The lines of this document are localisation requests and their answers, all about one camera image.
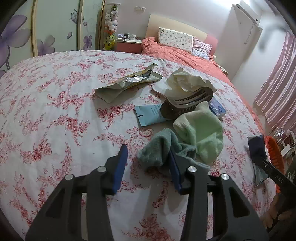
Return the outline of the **blue tissue pack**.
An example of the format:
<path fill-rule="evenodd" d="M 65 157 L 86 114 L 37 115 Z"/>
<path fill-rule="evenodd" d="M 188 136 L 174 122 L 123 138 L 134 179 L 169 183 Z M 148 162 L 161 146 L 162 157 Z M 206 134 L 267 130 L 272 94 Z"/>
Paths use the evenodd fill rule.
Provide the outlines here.
<path fill-rule="evenodd" d="M 212 97 L 212 99 L 209 101 L 209 109 L 219 119 L 222 119 L 226 114 L 226 109 L 217 99 L 215 99 L 215 97 Z"/>

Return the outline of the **floral sliding wardrobe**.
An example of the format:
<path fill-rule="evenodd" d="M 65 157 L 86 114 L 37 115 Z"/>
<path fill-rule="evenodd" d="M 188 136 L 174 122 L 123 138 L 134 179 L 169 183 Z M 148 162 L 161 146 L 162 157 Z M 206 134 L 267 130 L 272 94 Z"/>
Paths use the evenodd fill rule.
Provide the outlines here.
<path fill-rule="evenodd" d="M 104 1 L 1 1 L 1 75 L 22 60 L 95 50 Z"/>

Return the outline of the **silver foil snack wrapper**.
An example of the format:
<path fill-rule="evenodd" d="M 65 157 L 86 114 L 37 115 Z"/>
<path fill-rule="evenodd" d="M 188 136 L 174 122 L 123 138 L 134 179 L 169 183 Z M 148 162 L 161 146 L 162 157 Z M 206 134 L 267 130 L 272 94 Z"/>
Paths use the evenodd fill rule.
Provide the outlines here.
<path fill-rule="evenodd" d="M 143 83 L 151 83 L 160 81 L 163 76 L 154 72 L 157 64 L 151 64 L 144 70 L 126 75 L 116 80 L 114 83 L 95 90 L 95 95 L 107 103 L 113 102 L 120 94 L 127 89 Z"/>

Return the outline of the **plush toy hanging stack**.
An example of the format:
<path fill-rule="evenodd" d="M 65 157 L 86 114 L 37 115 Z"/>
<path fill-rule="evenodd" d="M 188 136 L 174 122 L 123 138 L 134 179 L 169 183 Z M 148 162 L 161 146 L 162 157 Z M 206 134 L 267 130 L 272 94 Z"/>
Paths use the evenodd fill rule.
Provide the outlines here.
<path fill-rule="evenodd" d="M 116 31 L 118 25 L 119 4 L 112 4 L 104 18 L 104 42 L 103 50 L 113 51 L 116 44 Z"/>

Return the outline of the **teal grey sock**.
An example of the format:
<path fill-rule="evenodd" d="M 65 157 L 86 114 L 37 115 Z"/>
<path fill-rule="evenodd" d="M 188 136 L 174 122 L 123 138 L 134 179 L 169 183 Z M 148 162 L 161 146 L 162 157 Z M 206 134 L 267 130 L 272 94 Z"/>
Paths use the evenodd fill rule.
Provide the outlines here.
<path fill-rule="evenodd" d="M 160 167 L 164 164 L 171 148 L 181 157 L 192 161 L 197 156 L 197 148 L 179 141 L 177 135 L 165 128 L 156 133 L 150 142 L 137 153 L 137 160 L 143 169 Z"/>

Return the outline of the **coral red duvet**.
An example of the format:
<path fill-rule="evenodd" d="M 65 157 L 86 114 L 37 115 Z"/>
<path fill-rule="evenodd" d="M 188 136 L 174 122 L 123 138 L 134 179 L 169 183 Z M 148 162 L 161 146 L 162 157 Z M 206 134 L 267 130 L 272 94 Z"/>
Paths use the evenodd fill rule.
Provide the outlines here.
<path fill-rule="evenodd" d="M 260 132 L 262 134 L 265 133 L 263 126 L 262 126 L 257 114 L 255 113 L 255 111 L 248 104 L 248 102 L 243 98 L 243 96 L 235 88 L 235 86 L 231 83 L 231 81 L 228 79 L 228 77 L 222 72 L 222 70 L 218 67 L 218 64 L 214 60 L 212 60 L 212 59 L 205 60 L 203 58 L 194 56 L 184 50 L 159 45 L 155 41 L 155 37 L 148 37 L 148 38 L 143 39 L 141 46 L 142 46 L 142 54 L 144 54 L 144 55 L 165 59 L 165 60 L 172 61 L 172 62 L 181 64 L 181 65 L 184 65 L 184 66 L 191 67 L 193 69 L 201 71 L 201 72 L 208 74 L 212 77 L 215 77 L 215 78 L 227 83 L 228 85 L 230 85 L 234 89 L 234 91 L 237 93 L 237 95 L 240 97 L 242 102 L 245 104 L 247 109 L 249 110 L 249 112 L 250 112 L 251 116 L 253 117 Z"/>

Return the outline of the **brown hair clip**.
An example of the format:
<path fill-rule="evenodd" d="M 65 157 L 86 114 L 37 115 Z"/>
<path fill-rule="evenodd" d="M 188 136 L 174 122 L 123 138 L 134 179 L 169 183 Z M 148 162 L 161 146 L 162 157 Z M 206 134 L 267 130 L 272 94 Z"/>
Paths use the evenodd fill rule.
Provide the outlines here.
<path fill-rule="evenodd" d="M 209 102 L 213 97 L 213 90 L 201 87 L 185 98 L 176 99 L 167 97 L 161 105 L 161 115 L 167 119 L 176 119 L 184 113 L 194 111 L 196 106 L 203 101 Z"/>

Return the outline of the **dark navy grey sock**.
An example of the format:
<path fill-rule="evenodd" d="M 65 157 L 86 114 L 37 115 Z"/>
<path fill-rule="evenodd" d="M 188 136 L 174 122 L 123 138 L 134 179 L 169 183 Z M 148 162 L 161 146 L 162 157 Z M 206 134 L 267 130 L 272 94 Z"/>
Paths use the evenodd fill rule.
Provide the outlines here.
<path fill-rule="evenodd" d="M 261 185 L 267 178 L 267 173 L 262 169 L 262 160 L 267 160 L 265 151 L 265 141 L 263 135 L 251 136 L 247 138 L 249 153 L 253 164 L 255 186 Z"/>

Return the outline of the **floral white pillow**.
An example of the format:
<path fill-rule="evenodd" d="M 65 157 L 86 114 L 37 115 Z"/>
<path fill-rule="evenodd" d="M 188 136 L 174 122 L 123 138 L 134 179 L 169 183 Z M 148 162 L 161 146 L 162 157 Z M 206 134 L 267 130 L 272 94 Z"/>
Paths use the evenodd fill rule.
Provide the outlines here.
<path fill-rule="evenodd" d="M 158 44 L 192 53 L 194 36 L 159 27 Z"/>

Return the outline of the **pink white nightstand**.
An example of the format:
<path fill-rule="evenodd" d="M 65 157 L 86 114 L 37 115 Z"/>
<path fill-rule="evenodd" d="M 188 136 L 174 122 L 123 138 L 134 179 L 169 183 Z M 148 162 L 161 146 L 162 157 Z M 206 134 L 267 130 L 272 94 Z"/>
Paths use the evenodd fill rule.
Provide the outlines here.
<path fill-rule="evenodd" d="M 116 51 L 141 54 L 142 40 L 118 40 L 116 43 Z"/>

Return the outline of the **light green sock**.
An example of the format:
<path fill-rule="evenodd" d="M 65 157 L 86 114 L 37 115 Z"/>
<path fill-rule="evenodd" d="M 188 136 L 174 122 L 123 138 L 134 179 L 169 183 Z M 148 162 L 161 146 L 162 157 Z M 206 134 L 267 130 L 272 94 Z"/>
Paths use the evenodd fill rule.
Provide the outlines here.
<path fill-rule="evenodd" d="M 206 165 L 212 166 L 223 150 L 223 126 L 207 101 L 179 116 L 173 128 L 184 143 L 197 148 L 198 159 Z"/>

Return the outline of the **floral pink tablecloth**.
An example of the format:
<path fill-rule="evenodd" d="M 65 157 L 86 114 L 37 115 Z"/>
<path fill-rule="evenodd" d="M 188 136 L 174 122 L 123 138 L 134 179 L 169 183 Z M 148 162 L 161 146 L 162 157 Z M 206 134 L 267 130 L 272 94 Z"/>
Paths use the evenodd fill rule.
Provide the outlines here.
<path fill-rule="evenodd" d="M 254 182 L 247 137 L 260 134 L 259 122 L 230 80 L 214 62 L 168 61 L 146 55 L 107 51 L 59 52 L 27 59 L 1 78 L 1 210 L 24 237 L 37 212 L 62 178 L 81 176 L 105 163 L 121 145 L 128 160 L 118 193 L 107 198 L 115 240 L 179 240 L 187 197 L 157 170 L 144 171 L 137 152 L 172 123 L 140 126 L 134 108 L 160 104 L 152 84 L 124 91 L 112 103 L 95 90 L 155 64 L 169 77 L 178 68 L 208 79 L 226 108 L 224 147 L 210 173 L 227 173 L 258 215 L 276 194 L 266 180 Z"/>

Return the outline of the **beige pink headboard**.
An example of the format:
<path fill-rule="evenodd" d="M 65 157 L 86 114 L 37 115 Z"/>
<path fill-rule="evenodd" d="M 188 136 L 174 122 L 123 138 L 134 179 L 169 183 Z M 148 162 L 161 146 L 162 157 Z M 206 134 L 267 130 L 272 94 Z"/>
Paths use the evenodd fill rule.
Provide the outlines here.
<path fill-rule="evenodd" d="M 210 51 L 210 55 L 214 56 L 218 40 L 213 37 L 212 35 L 205 33 L 195 27 L 192 27 L 191 25 L 187 25 L 185 23 L 166 18 L 164 16 L 158 16 L 158 15 L 150 15 L 147 31 L 145 33 L 145 38 L 148 37 L 155 37 L 156 41 L 158 40 L 158 31 L 159 27 L 163 27 L 166 29 L 171 29 L 179 32 L 183 32 L 186 34 L 193 35 L 198 40 L 209 44 L 212 46 L 212 49 Z"/>

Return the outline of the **white tissue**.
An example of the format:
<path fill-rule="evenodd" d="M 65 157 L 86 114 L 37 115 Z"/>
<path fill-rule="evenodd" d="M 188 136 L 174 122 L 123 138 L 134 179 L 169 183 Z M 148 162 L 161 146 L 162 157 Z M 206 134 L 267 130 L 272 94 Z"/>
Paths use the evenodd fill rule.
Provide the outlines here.
<path fill-rule="evenodd" d="M 191 75 L 180 67 L 166 80 L 158 81 L 152 90 L 164 97 L 181 99 L 192 95 L 201 87 L 209 87 L 213 92 L 217 91 L 210 80 L 203 79 L 198 75 Z"/>

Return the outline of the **pink striped curtain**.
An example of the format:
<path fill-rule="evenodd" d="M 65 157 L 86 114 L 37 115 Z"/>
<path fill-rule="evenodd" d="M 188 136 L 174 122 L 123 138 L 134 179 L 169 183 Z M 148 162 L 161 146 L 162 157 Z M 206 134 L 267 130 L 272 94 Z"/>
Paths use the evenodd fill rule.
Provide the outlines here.
<path fill-rule="evenodd" d="M 295 36 L 286 33 L 279 59 L 254 102 L 271 128 L 295 132 Z"/>

